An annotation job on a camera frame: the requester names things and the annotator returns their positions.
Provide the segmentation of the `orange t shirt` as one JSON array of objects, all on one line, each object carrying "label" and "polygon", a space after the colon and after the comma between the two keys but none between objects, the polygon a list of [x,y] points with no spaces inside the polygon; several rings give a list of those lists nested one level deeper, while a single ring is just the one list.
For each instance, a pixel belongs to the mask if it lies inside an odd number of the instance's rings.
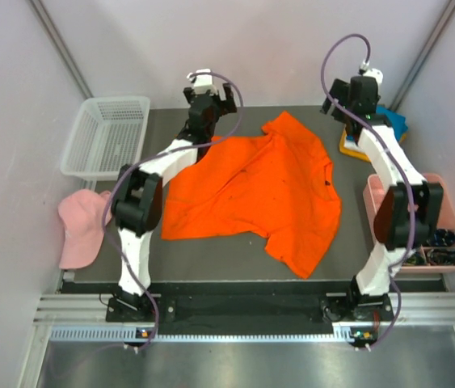
[{"label": "orange t shirt", "polygon": [[339,228],[334,163],[321,139],[288,112],[262,132],[218,142],[170,181],[161,236],[257,234],[273,259],[306,279]]}]

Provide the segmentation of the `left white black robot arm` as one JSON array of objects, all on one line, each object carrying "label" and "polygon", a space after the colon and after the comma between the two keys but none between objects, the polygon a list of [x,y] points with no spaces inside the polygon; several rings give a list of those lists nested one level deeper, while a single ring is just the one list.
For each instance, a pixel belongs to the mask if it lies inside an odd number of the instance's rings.
[{"label": "left white black robot arm", "polygon": [[187,119],[176,138],[158,154],[120,170],[109,206],[119,232],[122,260],[114,297],[124,303],[125,313],[134,320],[147,318],[152,309],[150,240],[162,218],[164,187],[227,138],[213,140],[217,122],[242,107],[241,101],[235,101],[239,90],[234,84],[225,82],[222,88],[224,97],[210,74],[192,75],[192,85],[183,90],[189,103]]}]

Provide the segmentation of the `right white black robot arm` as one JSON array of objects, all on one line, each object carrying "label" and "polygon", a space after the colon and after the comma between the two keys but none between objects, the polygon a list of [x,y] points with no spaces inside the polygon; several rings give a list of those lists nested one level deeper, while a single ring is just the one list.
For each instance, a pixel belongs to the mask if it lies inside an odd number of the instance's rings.
[{"label": "right white black robot arm", "polygon": [[345,124],[385,191],[373,221],[376,239],[364,267],[353,277],[346,311],[367,318],[384,303],[391,281],[413,250],[436,230],[444,189],[429,183],[411,164],[389,118],[377,112],[382,76],[369,70],[326,88],[323,113]]}]

